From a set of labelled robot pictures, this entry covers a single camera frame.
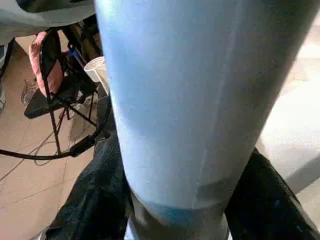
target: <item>tiled floor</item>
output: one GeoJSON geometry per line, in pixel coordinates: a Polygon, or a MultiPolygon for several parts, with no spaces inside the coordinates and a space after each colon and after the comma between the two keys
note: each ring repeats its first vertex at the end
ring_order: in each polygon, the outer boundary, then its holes
{"type": "MultiPolygon", "coordinates": [[[[24,116],[25,106],[21,103],[23,80],[33,78],[28,55],[16,45],[2,79],[6,107],[0,116],[1,149],[29,153],[53,131],[48,114],[35,119],[24,116]]],[[[70,121],[64,119],[59,134],[61,149],[68,149],[70,144],[92,130],[92,127],[84,125],[76,117],[70,121]]],[[[39,150],[38,155],[54,154],[56,145],[53,141],[54,136],[51,136],[49,143],[39,150]]],[[[92,157],[93,148],[77,158],[52,160],[43,166],[25,160],[0,181],[0,239],[29,240],[50,224],[66,201],[77,176],[92,157]]],[[[0,178],[20,161],[0,156],[0,178]]]]}

